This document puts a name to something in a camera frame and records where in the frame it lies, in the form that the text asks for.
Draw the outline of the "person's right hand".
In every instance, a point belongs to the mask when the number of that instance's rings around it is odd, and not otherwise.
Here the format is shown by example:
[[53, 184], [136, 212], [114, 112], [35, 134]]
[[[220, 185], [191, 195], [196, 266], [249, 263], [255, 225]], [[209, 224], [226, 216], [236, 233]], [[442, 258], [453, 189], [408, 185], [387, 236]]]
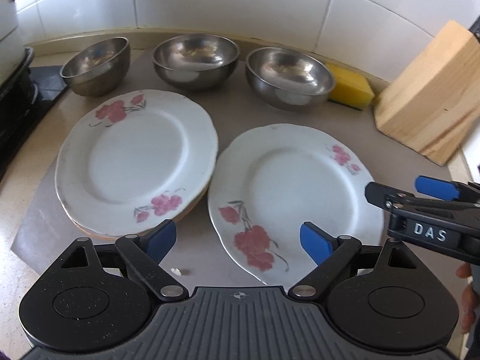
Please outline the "person's right hand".
[[[456, 271], [456, 275], [461, 279], [469, 280], [473, 278], [470, 264], [463, 263]], [[465, 287], [461, 295], [462, 317], [460, 319], [460, 332], [466, 334], [470, 332], [476, 320], [475, 310], [479, 306], [479, 296], [473, 290], [473, 280]]]

